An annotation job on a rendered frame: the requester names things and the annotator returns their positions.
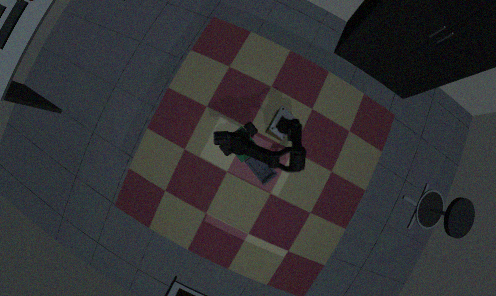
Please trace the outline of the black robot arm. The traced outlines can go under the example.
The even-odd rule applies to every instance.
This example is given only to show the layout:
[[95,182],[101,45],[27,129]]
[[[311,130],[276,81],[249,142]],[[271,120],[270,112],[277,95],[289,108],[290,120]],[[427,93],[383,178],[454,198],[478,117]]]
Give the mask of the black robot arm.
[[[306,150],[302,147],[302,125],[299,119],[288,120],[283,116],[276,127],[281,133],[287,134],[287,141],[292,141],[292,147],[280,151],[270,151],[250,141],[249,132],[240,130],[234,132],[214,131],[214,145],[227,145],[227,150],[236,155],[250,156],[261,161],[270,168],[279,168],[284,172],[299,172],[305,167]],[[289,166],[280,163],[280,157],[290,153]]]

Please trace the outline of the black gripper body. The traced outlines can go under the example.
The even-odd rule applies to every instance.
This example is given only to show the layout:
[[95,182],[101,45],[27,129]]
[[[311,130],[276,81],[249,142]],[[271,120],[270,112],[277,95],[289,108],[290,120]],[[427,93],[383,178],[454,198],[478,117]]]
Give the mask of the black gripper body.
[[[247,124],[244,125],[244,127],[246,128],[247,131],[245,131],[244,128],[240,131],[244,133],[249,132],[251,136],[255,135],[258,132],[257,128],[253,125],[252,122],[248,122]],[[219,145],[219,148],[226,156],[229,156],[232,153],[229,150],[227,150],[227,145]]]

